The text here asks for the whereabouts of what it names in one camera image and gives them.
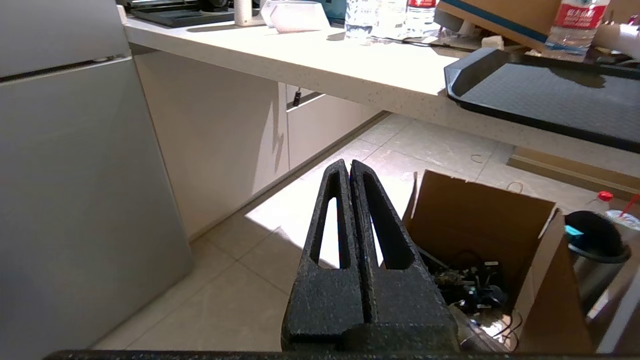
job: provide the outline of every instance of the bottle label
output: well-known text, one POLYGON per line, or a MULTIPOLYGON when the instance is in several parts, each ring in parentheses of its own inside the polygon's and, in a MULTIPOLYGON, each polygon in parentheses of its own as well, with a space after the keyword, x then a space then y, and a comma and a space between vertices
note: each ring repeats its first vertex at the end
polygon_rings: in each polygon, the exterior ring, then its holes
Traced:
POLYGON ((562 4, 554 24, 569 29, 596 29, 607 5, 591 5, 587 7, 562 4))
POLYGON ((407 5, 414 8, 434 8, 436 0, 408 0, 407 5))

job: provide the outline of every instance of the white countertop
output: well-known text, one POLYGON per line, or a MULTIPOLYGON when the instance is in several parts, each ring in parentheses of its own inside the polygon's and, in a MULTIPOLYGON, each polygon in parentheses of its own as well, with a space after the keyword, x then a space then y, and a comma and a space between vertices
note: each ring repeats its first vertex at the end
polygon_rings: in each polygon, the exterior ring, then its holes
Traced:
POLYGON ((461 109, 446 98, 443 68, 464 53, 354 45, 337 28, 278 34, 223 22, 171 29, 133 18, 125 28, 134 44, 640 177, 640 154, 461 109))

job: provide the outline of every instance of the floor tile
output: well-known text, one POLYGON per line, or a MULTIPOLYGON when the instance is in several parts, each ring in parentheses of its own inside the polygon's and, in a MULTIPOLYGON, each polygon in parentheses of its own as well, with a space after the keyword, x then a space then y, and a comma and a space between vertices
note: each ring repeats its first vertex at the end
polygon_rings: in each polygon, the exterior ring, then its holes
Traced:
POLYGON ((234 262, 206 238, 192 242, 191 251, 195 266, 189 275, 98 341, 93 348, 128 347, 234 262))
POLYGON ((391 114, 358 136, 358 139, 374 145, 384 145, 412 121, 411 118, 391 114))
POLYGON ((322 162, 300 176, 301 179, 313 181, 317 184, 322 180, 322 175, 327 166, 339 159, 344 159, 347 170, 351 168, 352 160, 364 160, 378 149, 378 145, 374 145, 359 139, 355 139, 340 149, 333 150, 333 153, 325 158, 322 162))
POLYGON ((240 263, 129 348, 279 351, 288 296, 240 263))
POLYGON ((290 293, 303 245, 304 240, 302 243, 295 243, 278 228, 240 259, 240 262, 282 291, 290 293))
POLYGON ((206 237, 235 259, 239 259, 271 233, 268 226, 237 213, 216 225, 206 237))
POLYGON ((378 175, 382 186, 384 186, 391 203, 396 208, 400 217, 402 217, 404 210, 406 209, 409 196, 413 189, 414 172, 417 172, 418 183, 422 181, 422 175, 426 169, 466 180, 472 180, 465 174, 439 167, 438 165, 418 160, 384 147, 370 155, 364 163, 369 165, 376 172, 376 175, 378 175))
MULTIPOLYGON (((275 238, 285 240, 295 247, 302 249, 307 239, 307 233, 309 225, 311 223, 311 217, 314 212, 317 194, 320 187, 320 180, 306 181, 302 179, 296 180, 297 191, 290 193, 289 195, 278 194, 277 201, 269 199, 267 202, 260 204, 258 209, 266 216, 279 217, 279 224, 277 230, 272 233, 267 239, 265 239, 260 245, 254 249, 255 252, 250 252, 241 261, 246 261, 247 258, 256 256, 256 253, 263 248, 268 248, 268 244, 272 243, 275 238)), ((325 221, 324 238, 320 251, 320 259, 322 259, 327 266, 339 267, 339 257, 337 253, 337 209, 335 199, 331 200, 327 209, 327 217, 325 221)), ((294 266, 298 266, 298 260, 300 258, 299 252, 293 252, 292 255, 294 266)), ((289 291, 287 288, 291 284, 285 281, 284 291, 289 291)))
POLYGON ((473 176, 480 174, 497 142, 446 127, 413 121, 384 147, 473 176))
MULTIPOLYGON (((486 167, 478 177, 478 183, 506 188, 514 182, 522 183, 523 193, 557 203, 565 212, 584 209, 587 202, 594 199, 595 192, 549 179, 506 165, 513 153, 514 147, 505 143, 499 144, 486 167)), ((519 191, 519 184, 512 184, 510 188, 519 191)))

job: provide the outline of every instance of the white cabinet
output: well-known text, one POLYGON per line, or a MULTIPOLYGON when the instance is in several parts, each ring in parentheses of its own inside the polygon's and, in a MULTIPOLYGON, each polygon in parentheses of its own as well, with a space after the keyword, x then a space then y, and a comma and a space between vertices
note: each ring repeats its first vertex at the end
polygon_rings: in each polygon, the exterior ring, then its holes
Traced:
POLYGON ((326 94, 287 110, 291 168, 309 160, 379 112, 326 94))
POLYGON ((283 84, 163 52, 135 60, 190 238, 289 171, 283 84))

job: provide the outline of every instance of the black tray on counter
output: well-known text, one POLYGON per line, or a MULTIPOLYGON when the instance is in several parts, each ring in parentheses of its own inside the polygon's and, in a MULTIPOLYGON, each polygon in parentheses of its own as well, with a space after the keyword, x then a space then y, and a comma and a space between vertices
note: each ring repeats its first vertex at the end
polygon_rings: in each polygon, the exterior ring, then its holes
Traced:
POLYGON ((444 69, 462 108, 640 153, 640 71, 479 49, 444 69))
POLYGON ((191 5, 168 5, 151 8, 141 8, 131 10, 131 15, 168 26, 170 28, 181 28, 184 26, 196 26, 202 24, 213 24, 216 22, 233 21, 234 10, 225 12, 202 13, 196 4, 191 5))

